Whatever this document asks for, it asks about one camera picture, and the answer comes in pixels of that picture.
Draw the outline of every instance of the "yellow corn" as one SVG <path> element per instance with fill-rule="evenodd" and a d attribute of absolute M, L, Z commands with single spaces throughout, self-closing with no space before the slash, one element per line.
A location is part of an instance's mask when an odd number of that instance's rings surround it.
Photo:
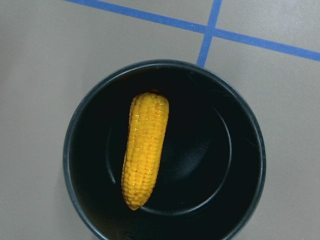
<path fill-rule="evenodd" d="M 141 93 L 132 100 L 121 177 L 122 195 L 131 210 L 148 201 L 156 184 L 168 115 L 168 100 L 158 93 Z"/>

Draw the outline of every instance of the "black pot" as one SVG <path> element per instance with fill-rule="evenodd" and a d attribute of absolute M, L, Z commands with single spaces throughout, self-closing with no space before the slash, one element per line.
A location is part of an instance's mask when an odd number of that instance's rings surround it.
<path fill-rule="evenodd" d="M 150 89 L 168 98 L 169 120 L 151 198 L 132 211 L 121 192 L 129 108 Z M 150 60 L 84 97 L 66 133 L 63 167 L 76 211 L 102 240 L 230 240 L 258 204 L 266 154 L 253 112 L 231 85 L 187 62 Z"/>

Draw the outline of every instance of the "gray floor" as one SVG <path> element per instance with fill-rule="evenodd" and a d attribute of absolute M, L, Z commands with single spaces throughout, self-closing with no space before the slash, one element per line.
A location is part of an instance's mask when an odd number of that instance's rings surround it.
<path fill-rule="evenodd" d="M 206 25 L 211 1 L 105 1 Z M 320 52 L 320 3 L 224 0 L 220 29 Z M 63 0 L 0 2 L 0 239 L 97 240 L 63 179 L 69 120 L 101 79 L 131 63 L 196 63 L 203 35 Z M 319 240 L 320 62 L 214 38 L 205 67 L 260 123 L 261 201 L 235 240 Z"/>

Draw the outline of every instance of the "blue tape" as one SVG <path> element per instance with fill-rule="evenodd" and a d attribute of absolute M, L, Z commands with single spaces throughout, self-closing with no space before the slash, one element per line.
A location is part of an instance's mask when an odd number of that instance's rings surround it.
<path fill-rule="evenodd" d="M 196 64 L 204 67 L 207 61 L 207 57 L 209 54 L 212 37 L 214 35 L 214 31 L 216 29 L 216 24 L 218 21 L 218 16 L 221 8 L 222 0 L 214 0 L 208 20 L 207 27 L 204 32 L 200 52 L 198 55 L 198 60 Z"/>
<path fill-rule="evenodd" d="M 67 2 L 85 5 L 88 7 L 109 11 L 116 14 L 122 14 L 129 17 L 147 20 L 150 22 L 176 27 L 179 29 L 189 30 L 196 33 L 205 33 L 206 26 L 190 21 L 184 21 L 173 17 L 163 16 L 147 11 L 133 9 L 126 6 L 120 6 L 99 0 L 65 0 Z"/>
<path fill-rule="evenodd" d="M 116 5 L 116 4 L 112 4 L 112 3 L 108 3 L 100 0 L 65 0 L 65 1 L 204 34 L 198 59 L 197 59 L 197 64 L 202 67 L 204 67 L 206 64 L 210 46 L 214 37 L 231 40 L 231 41 L 242 43 L 242 44 L 252 45 L 255 47 L 269 49 L 269 50 L 277 51 L 280 53 L 289 54 L 289 55 L 320 62 L 320 52 L 311 51 L 311 50 L 307 50 L 300 47 L 295 47 L 295 46 L 291 46 L 283 43 L 269 41 L 269 40 L 265 40 L 265 39 L 261 39 L 253 36 L 248 36 L 248 35 L 239 34 L 239 33 L 216 28 L 216 24 L 218 21 L 218 16 L 219 16 L 219 12 L 220 12 L 221 4 L 223 0 L 214 0 L 207 26 L 194 23 L 194 22 L 176 19 L 173 17 L 163 16 L 163 15 L 159 15 L 151 12 L 133 9 L 130 7 L 120 6 L 120 5 Z"/>
<path fill-rule="evenodd" d="M 320 61 L 320 52 L 307 50 L 304 48 L 291 46 L 283 43 L 278 43 L 274 41 L 269 41 L 253 36 L 243 35 L 231 31 L 226 31 L 222 29 L 215 29 L 213 35 L 218 38 L 235 41 L 242 44 L 248 44 L 255 47 L 260 47 L 264 49 L 269 49 L 277 51 L 284 54 L 290 54 L 301 58 L 311 59 L 315 61 Z"/>

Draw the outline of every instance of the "corn on the cob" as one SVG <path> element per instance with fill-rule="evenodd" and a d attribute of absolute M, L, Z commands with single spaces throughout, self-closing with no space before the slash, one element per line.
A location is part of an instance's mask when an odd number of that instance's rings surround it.
<path fill-rule="evenodd" d="M 156 184 L 168 115 L 168 100 L 158 93 L 141 93 L 132 100 L 121 177 L 122 195 L 131 210 L 148 201 Z"/>

